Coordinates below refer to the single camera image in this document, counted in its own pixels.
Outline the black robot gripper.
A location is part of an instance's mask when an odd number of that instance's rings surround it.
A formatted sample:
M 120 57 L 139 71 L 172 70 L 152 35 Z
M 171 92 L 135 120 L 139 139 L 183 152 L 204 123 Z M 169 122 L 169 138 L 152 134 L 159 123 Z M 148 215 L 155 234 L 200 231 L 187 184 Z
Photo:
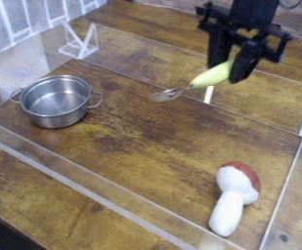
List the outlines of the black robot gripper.
M 240 47 L 229 69 L 228 81 L 244 80 L 260 58 L 277 63 L 291 36 L 272 23 L 280 0 L 232 0 L 228 9 L 207 0 L 195 8 L 201 17 L 199 29 L 209 34 L 208 68 L 227 61 L 231 47 Z

